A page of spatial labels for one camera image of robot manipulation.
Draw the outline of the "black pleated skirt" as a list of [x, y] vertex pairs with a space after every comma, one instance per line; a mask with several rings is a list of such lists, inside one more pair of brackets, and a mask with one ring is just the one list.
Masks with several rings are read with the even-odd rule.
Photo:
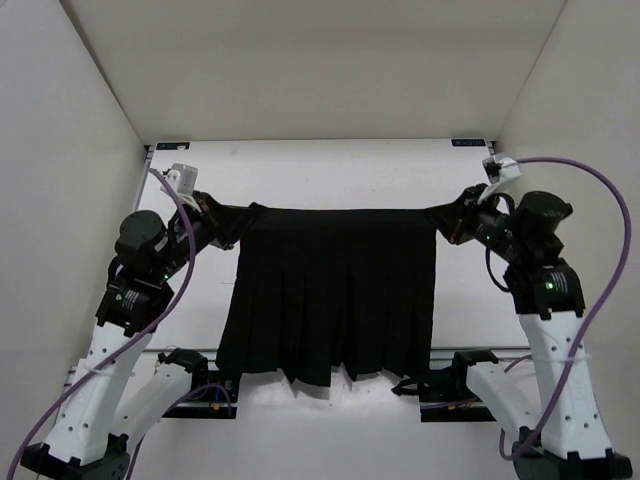
[[343, 367], [427, 373], [436, 229], [423, 210], [257, 207], [242, 234], [216, 363], [327, 387]]

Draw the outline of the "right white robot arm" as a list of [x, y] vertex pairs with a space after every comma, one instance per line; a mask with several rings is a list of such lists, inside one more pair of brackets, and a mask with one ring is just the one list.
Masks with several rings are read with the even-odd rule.
[[487, 407], [502, 439], [512, 441], [500, 453], [520, 479], [632, 478], [631, 460], [615, 451], [602, 422], [584, 344], [582, 287], [556, 235], [572, 206], [544, 191], [515, 203], [483, 190], [469, 187], [428, 215], [449, 243], [476, 240], [506, 261], [504, 281], [528, 341], [542, 409], [535, 411], [488, 350], [455, 355], [449, 391], [465, 401], [476, 396]]

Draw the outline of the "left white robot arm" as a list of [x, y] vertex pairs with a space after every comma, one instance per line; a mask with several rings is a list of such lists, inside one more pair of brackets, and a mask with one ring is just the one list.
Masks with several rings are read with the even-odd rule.
[[122, 479], [153, 424], [211, 388], [208, 359], [176, 348], [160, 354], [158, 372], [132, 399], [122, 399], [139, 357], [186, 291], [173, 290], [170, 279], [180, 270], [190, 278], [208, 246], [233, 248], [257, 215], [204, 192], [172, 198], [177, 210], [168, 222], [151, 210], [122, 221], [89, 350], [23, 440], [9, 478], [24, 467], [49, 479]]

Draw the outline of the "right blue table label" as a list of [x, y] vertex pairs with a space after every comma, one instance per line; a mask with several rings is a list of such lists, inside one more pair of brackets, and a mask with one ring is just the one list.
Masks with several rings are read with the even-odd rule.
[[456, 148], [485, 147], [486, 142], [481, 138], [452, 138], [451, 144]]

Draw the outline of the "blue table label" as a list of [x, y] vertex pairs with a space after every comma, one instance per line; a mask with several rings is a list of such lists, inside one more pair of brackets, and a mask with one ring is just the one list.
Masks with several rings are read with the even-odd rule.
[[452, 138], [451, 144], [456, 148], [485, 147], [486, 142], [481, 138]]
[[189, 142], [159, 142], [155, 146], [157, 151], [184, 151], [189, 148]]

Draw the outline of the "left blue table label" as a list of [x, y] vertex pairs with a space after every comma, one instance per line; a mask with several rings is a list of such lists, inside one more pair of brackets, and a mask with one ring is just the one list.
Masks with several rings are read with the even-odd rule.
[[159, 142], [155, 146], [157, 151], [184, 151], [189, 148], [189, 142]]

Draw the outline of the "aluminium table rail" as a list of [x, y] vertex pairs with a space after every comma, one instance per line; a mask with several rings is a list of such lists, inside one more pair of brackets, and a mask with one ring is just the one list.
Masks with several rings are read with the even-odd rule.
[[[168, 354], [173, 351], [175, 348], [186, 348], [186, 347], [175, 347], [174, 345], [169, 345], [165, 348], [146, 348], [144, 350], [144, 355], [154, 355], [157, 356], [160, 353]], [[470, 351], [470, 350], [491, 350], [494, 355], [501, 360], [515, 360], [517, 358], [523, 357], [525, 355], [530, 354], [530, 350], [524, 347], [453, 347], [453, 348], [432, 348], [430, 358], [432, 361], [444, 361], [450, 360], [453, 358], [455, 352], [462, 351]], [[209, 360], [216, 360], [218, 349], [209, 348], [209, 349], [195, 349], [198, 353], [204, 355]]]

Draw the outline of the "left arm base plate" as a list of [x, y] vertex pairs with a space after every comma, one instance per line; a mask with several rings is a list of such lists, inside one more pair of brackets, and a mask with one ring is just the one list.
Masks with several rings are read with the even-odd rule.
[[231, 420], [237, 417], [240, 377], [226, 375], [219, 370], [209, 372], [208, 389], [198, 386], [180, 404], [163, 417], [170, 419]]

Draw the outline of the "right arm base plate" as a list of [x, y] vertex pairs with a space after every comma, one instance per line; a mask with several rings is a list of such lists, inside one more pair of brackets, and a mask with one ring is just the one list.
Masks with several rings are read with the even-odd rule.
[[391, 391], [416, 397], [422, 423], [494, 422], [494, 416], [466, 385], [468, 366], [452, 363], [425, 375], [406, 378]]

